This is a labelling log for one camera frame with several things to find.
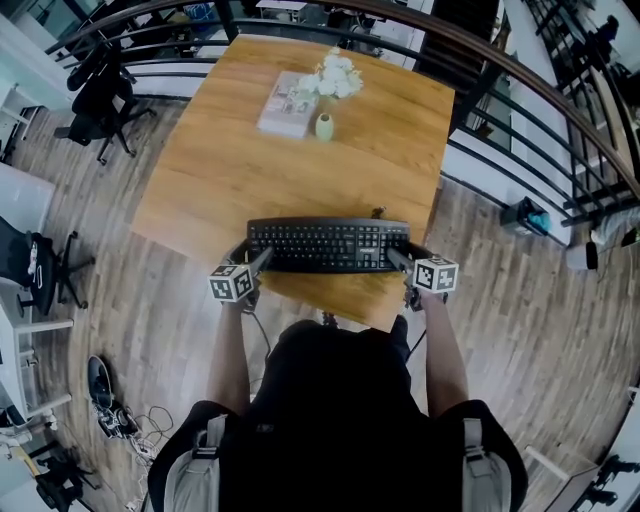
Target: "flower vase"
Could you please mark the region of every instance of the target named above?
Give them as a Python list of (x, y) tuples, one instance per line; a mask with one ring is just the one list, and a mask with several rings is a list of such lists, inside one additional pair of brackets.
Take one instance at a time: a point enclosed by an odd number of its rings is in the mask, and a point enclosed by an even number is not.
[(316, 137), (324, 142), (329, 142), (333, 137), (333, 117), (331, 114), (321, 112), (316, 119)]

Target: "black office chair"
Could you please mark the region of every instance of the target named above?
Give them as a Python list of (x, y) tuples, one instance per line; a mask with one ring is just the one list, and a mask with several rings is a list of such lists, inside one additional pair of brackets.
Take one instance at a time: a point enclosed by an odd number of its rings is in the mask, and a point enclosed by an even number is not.
[(38, 464), (47, 467), (49, 471), (35, 477), (36, 491), (52, 510), (67, 512), (74, 501), (81, 501), (83, 482), (92, 489), (99, 488), (87, 480), (86, 475), (93, 473), (80, 469), (70, 458), (59, 460), (51, 457), (38, 461)]
[[(133, 98), (133, 78), (121, 69), (120, 48), (117, 44), (98, 45), (67, 79), (67, 87), (76, 91), (84, 84), (73, 101), (71, 110), (76, 114), (70, 126), (56, 128), (53, 132), (58, 139), (70, 139), (82, 146), (88, 146), (92, 140), (102, 140), (97, 160), (106, 165), (103, 158), (107, 146), (115, 135), (125, 152), (131, 157), (136, 152), (129, 149), (122, 128), (144, 114), (155, 116), (153, 109), (145, 108), (131, 113), (137, 101)], [(118, 112), (113, 99), (118, 96), (124, 100), (124, 106)]]
[[(0, 277), (18, 283), (31, 290), (32, 299), (23, 301), (18, 296), (17, 303), (20, 315), (24, 316), (24, 308), (35, 306), (43, 315), (49, 314), (53, 304), (56, 285), (58, 285), (58, 303), (66, 303), (64, 289), (68, 289), (79, 308), (87, 309), (87, 301), (80, 302), (71, 284), (70, 276), (88, 265), (95, 264), (95, 258), (89, 258), (79, 265), (69, 264), (71, 241), (78, 237), (75, 231), (67, 238), (64, 252), (56, 254), (53, 240), (40, 233), (21, 233), (6, 220), (0, 217)], [(29, 273), (31, 251), (35, 250), (36, 260), (34, 272)]]

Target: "white flowers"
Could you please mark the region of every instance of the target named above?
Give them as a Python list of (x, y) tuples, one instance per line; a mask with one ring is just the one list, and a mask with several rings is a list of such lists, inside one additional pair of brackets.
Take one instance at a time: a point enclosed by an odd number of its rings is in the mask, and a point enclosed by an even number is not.
[(353, 69), (353, 62), (340, 57), (340, 49), (332, 48), (319, 64), (313, 75), (306, 75), (298, 82), (298, 90), (321, 96), (346, 98), (355, 94), (364, 85), (360, 71)]

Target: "backpack strap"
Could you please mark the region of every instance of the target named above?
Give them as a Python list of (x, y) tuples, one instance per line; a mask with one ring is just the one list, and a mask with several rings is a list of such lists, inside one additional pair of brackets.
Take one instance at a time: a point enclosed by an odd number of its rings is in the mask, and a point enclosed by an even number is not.
[(220, 496), (218, 449), (226, 415), (209, 420), (193, 450), (182, 454), (169, 470), (164, 492), (165, 512), (217, 512)]
[(509, 512), (511, 472), (495, 453), (482, 444), (482, 422), (466, 418), (462, 461), (462, 512)]

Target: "black keyboard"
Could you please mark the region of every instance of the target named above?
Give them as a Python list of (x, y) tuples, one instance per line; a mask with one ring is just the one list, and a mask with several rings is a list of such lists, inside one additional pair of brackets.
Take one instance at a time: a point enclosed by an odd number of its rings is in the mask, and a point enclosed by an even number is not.
[(409, 224), (378, 219), (289, 217), (250, 220), (250, 260), (267, 247), (267, 270), (307, 273), (390, 272), (387, 247), (406, 252)]

